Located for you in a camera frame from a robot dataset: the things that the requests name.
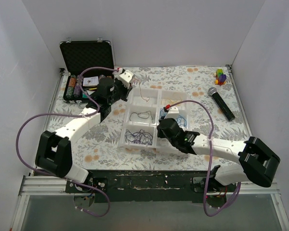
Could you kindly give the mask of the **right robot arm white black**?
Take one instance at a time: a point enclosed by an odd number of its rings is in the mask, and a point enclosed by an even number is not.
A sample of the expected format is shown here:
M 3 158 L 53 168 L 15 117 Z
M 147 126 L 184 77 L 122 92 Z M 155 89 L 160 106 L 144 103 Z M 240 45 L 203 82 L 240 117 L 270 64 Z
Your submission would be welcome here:
M 209 140 L 198 132 L 183 130 L 173 118 L 161 120 L 157 131 L 159 138 L 166 138 L 182 153 L 211 154 L 232 162 L 229 166 L 216 166 L 211 171 L 208 185 L 213 191 L 247 181 L 269 188 L 280 163 L 280 158 L 256 137 L 250 137 L 247 141 Z

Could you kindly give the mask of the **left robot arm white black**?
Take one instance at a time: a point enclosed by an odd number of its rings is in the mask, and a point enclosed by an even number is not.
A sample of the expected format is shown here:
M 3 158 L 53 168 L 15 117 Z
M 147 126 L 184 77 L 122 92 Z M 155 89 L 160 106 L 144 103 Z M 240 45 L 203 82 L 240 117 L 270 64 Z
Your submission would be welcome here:
M 105 77 L 99 81 L 97 91 L 91 95 L 96 103 L 89 102 L 80 113 L 63 127 L 54 132 L 45 131 L 39 141 L 35 164 L 60 178 L 76 181 L 81 192 L 89 192 L 93 181 L 88 170 L 72 160 L 73 145 L 92 127 L 100 124 L 111 112 L 111 106 L 127 101 L 132 90 L 133 74 L 125 72 L 116 79 Z

